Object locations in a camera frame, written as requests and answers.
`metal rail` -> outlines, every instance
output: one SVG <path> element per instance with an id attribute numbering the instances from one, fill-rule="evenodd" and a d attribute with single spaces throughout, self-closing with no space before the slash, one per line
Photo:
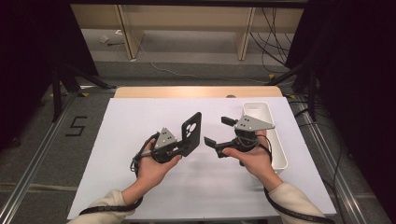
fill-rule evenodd
<path id="1" fill-rule="evenodd" d="M 37 152 L 33 156 L 32 160 L 29 163 L 29 166 L 26 168 L 24 174 L 22 175 L 19 183 L 8 197 L 6 203 L 3 205 L 0 213 L 0 223 L 8 224 L 11 222 L 12 218 L 14 218 L 25 194 L 29 189 L 30 184 L 35 179 L 35 175 L 37 174 L 38 169 L 41 166 L 41 163 L 46 158 L 47 152 L 49 151 L 53 140 L 55 139 L 57 133 L 60 130 L 60 127 L 64 123 L 64 118 L 68 108 L 76 99 L 78 94 L 76 92 L 69 93 L 64 102 L 64 111 L 60 115 L 60 117 L 52 122 L 49 130 L 47 131 L 46 136 L 41 142 L 40 146 L 37 149 Z"/>
<path id="2" fill-rule="evenodd" d="M 299 101 L 304 100 L 304 98 L 301 96 L 297 96 L 297 98 Z M 303 104 L 299 104 L 299 107 L 301 109 L 306 109 L 306 106 Z M 307 123 L 313 122 L 307 113 L 304 113 L 304 120 Z M 357 223 L 357 224 L 368 223 L 361 211 L 361 207 L 360 207 L 358 201 L 356 200 L 351 189 L 349 188 L 349 186 L 343 176 L 342 171 L 339 169 L 339 167 L 337 167 L 337 160 L 332 155 L 332 152 L 330 151 L 330 148 L 327 145 L 318 125 L 313 123 L 312 125 L 309 125 L 308 128 L 309 128 L 309 131 L 311 132 L 311 134 L 318 146 L 319 152 L 320 152 L 323 160 L 325 161 L 326 166 L 329 169 L 330 173 L 334 174 L 336 169 L 338 169 L 337 175 L 335 178 L 335 185 L 337 187 L 337 191 L 339 192 L 339 194 L 344 202 L 344 205 L 346 207 L 346 210 L 348 211 L 349 216 L 352 219 L 353 223 Z"/>

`hand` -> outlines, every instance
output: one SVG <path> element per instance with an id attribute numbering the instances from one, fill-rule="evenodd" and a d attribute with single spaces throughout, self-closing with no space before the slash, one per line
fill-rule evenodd
<path id="1" fill-rule="evenodd" d="M 268 142 L 263 136 L 267 135 L 267 131 L 257 131 L 256 135 L 260 143 L 268 147 Z M 226 147 L 222 152 L 244 163 L 247 170 L 255 175 L 269 191 L 282 184 L 283 181 L 277 176 L 271 165 L 270 156 L 263 148 L 254 147 L 249 152 L 241 152 L 235 148 Z"/>
<path id="2" fill-rule="evenodd" d="M 149 150 L 155 139 L 148 142 L 144 150 Z M 181 155 L 175 156 L 166 163 L 158 163 L 151 157 L 143 157 L 139 164 L 139 174 L 136 181 L 122 192 L 125 204 L 132 204 L 143 197 L 149 190 L 158 186 L 170 169 L 177 165 Z"/>
<path id="3" fill-rule="evenodd" d="M 154 142 L 155 139 L 151 139 L 145 150 L 149 150 Z M 177 155 L 169 162 L 158 163 L 152 157 L 143 157 L 139 164 L 139 175 L 136 181 L 145 183 L 148 188 L 152 189 L 163 181 L 166 173 L 176 166 L 180 159 L 181 155 Z"/>

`person's left hand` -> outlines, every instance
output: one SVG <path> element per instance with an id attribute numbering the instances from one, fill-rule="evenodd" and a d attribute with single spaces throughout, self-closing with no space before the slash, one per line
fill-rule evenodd
<path id="1" fill-rule="evenodd" d="M 155 139 L 151 139 L 146 145 L 145 150 L 149 150 L 154 144 Z M 170 169 L 177 165 L 181 155 L 175 156 L 166 163 L 158 163 L 152 157 L 143 157 L 139 164 L 139 174 L 136 181 L 144 184 L 148 189 L 159 185 Z"/>
<path id="2" fill-rule="evenodd" d="M 155 139 L 151 139 L 144 150 L 149 150 L 154 142 Z M 136 181 L 122 191 L 122 198 L 125 204 L 135 203 L 149 190 L 159 185 L 168 171 L 176 166 L 180 159 L 181 155 L 177 155 L 169 162 L 158 163 L 152 157 L 143 157 L 139 163 L 139 174 Z"/>

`gray floor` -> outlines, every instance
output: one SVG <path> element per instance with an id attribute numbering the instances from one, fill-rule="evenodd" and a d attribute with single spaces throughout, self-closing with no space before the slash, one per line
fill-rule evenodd
<path id="1" fill-rule="evenodd" d="M 118 86 L 158 86 L 158 85 L 262 85 L 269 75 L 275 77 L 288 69 L 264 55 L 253 40 L 250 40 L 244 61 L 237 60 L 233 34 L 208 32 L 147 32 L 137 59 L 127 59 L 122 35 L 116 31 L 83 30 L 87 44 L 95 60 L 101 79 Z M 100 38 L 109 40 L 103 44 Z M 288 49 L 290 43 L 284 35 L 279 35 L 282 47 Z M 280 59 L 279 51 L 268 48 Z M 81 79 L 81 85 L 91 83 Z M 293 94 L 290 80 L 279 88 L 284 94 Z M 96 134 L 106 111 L 108 100 L 114 91 L 88 89 L 86 97 L 77 97 L 66 110 L 60 131 L 57 132 L 45 159 L 35 175 L 11 223 L 65 223 L 68 208 L 73 202 L 79 181 L 90 157 Z M 305 101 L 303 95 L 289 98 L 290 102 Z M 40 148 L 50 128 L 52 119 L 52 99 L 49 92 L 43 97 L 43 105 L 37 108 L 29 124 L 20 136 L 21 146 L 10 147 L 0 152 L 0 202 L 5 202 L 21 179 L 29 162 Z M 341 155 L 338 174 L 341 175 L 356 199 L 366 223 L 390 223 L 387 215 L 364 180 L 359 168 L 347 155 L 347 148 L 332 124 L 331 115 L 317 99 L 319 131 L 324 136 L 330 152 L 335 158 Z M 290 103 L 293 113 L 301 111 L 305 104 Z M 67 137 L 74 133 L 70 124 L 75 116 L 85 116 L 78 125 L 84 125 L 81 137 Z M 311 122 L 309 116 L 298 116 L 297 122 L 305 125 Z M 305 142 L 323 179 L 332 182 L 332 173 L 326 165 L 317 140 L 312 135 L 312 125 L 301 127 Z M 344 206 L 342 197 L 335 196 L 328 188 L 331 198 L 340 198 L 346 223 L 353 223 L 351 213 Z M 343 223 L 339 213 L 332 217 L 336 223 Z M 268 219 L 269 223 L 280 223 L 278 217 Z"/>

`forearm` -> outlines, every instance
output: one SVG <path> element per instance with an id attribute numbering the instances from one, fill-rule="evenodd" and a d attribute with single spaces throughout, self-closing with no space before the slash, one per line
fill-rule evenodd
<path id="1" fill-rule="evenodd" d="M 257 177 L 268 191 L 276 189 L 283 183 L 282 179 L 272 169 L 262 172 Z"/>
<path id="2" fill-rule="evenodd" d="M 122 194 L 118 190 L 110 191 L 104 198 L 92 203 L 89 207 L 96 206 L 124 206 L 126 205 Z M 69 224 L 119 224 L 125 216 L 130 216 L 134 213 L 129 212 L 100 212 L 81 215 L 69 222 Z"/>
<path id="3" fill-rule="evenodd" d="M 275 203 L 293 212 L 309 216 L 324 217 L 306 195 L 292 184 L 286 182 L 282 183 L 277 188 L 270 191 L 269 196 Z M 282 213 L 279 214 L 283 223 L 305 223 L 295 217 L 289 217 Z"/>
<path id="4" fill-rule="evenodd" d="M 122 198 L 125 204 L 131 205 L 143 197 L 152 187 L 144 184 L 143 181 L 136 180 L 130 187 L 122 191 Z"/>

